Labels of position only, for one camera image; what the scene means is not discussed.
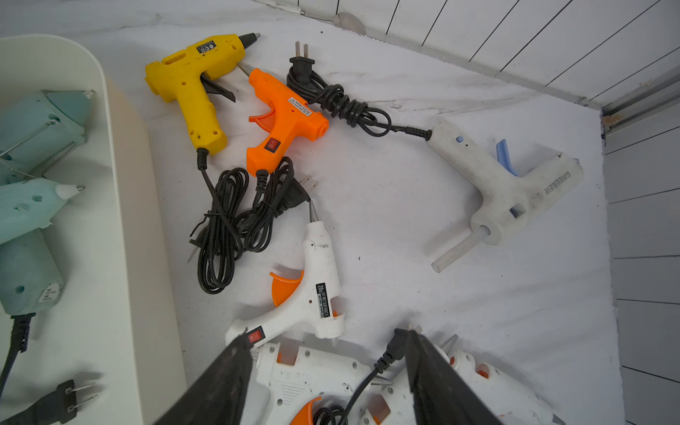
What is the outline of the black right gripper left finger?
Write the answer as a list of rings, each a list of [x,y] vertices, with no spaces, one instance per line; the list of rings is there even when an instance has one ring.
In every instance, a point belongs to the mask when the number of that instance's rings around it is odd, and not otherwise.
[[[157,424],[239,424],[253,371],[253,344],[242,334],[216,358]]]

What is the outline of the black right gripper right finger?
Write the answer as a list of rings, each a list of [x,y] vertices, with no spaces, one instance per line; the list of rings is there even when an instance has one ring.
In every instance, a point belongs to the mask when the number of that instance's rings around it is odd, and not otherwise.
[[[499,424],[428,338],[406,334],[406,362],[418,424]]]

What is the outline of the cream storage tray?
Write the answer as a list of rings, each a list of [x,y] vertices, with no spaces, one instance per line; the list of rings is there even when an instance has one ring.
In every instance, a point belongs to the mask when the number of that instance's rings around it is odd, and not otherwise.
[[[84,186],[44,232],[65,290],[32,320],[1,414],[71,379],[77,423],[154,423],[187,384],[147,128],[85,47],[56,35],[3,38],[2,104],[34,90],[90,90],[94,107],[87,142],[48,173]]]

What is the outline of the large mint glue gun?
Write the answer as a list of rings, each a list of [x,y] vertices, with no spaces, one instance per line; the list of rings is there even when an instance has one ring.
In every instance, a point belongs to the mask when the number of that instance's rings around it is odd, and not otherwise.
[[[86,143],[95,92],[37,90],[1,111],[1,184],[35,178]]]

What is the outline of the white glue gun orange trigger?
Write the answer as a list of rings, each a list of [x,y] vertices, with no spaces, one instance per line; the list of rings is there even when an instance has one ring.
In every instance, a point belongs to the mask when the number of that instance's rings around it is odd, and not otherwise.
[[[331,238],[313,203],[309,214],[302,243],[305,269],[300,277],[271,274],[274,310],[249,321],[234,321],[225,334],[226,344],[245,336],[260,347],[297,325],[311,326],[320,339],[339,338],[345,331],[345,317],[332,304],[340,295],[340,281]]]

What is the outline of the dirty white Greeler glue gun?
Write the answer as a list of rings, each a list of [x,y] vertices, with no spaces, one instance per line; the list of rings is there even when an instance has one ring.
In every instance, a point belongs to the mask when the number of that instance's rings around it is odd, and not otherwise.
[[[440,273],[478,244],[498,245],[540,214],[554,206],[584,179],[580,162],[559,152],[524,176],[512,167],[508,144],[496,144],[491,156],[470,136],[450,122],[441,121],[432,130],[393,124],[380,108],[345,94],[340,84],[329,85],[313,70],[308,47],[296,44],[286,77],[287,86],[308,104],[318,104],[333,118],[373,137],[391,132],[419,137],[441,158],[471,182],[482,195],[481,207],[470,219],[471,233],[432,264]]]

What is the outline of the yellow glue gun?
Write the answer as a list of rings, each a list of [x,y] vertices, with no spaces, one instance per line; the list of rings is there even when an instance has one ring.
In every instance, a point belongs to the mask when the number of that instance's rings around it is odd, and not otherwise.
[[[222,152],[228,137],[222,130],[210,95],[234,102],[236,95],[217,83],[245,58],[245,51],[260,38],[246,35],[213,35],[145,67],[145,81],[153,94],[168,103],[177,102],[189,138],[197,153],[197,169],[211,196],[211,206],[191,233],[198,254],[200,288],[216,295],[232,282],[236,261],[244,254],[237,228],[237,209],[249,183],[244,168],[221,173],[218,182],[208,174],[208,157]]]

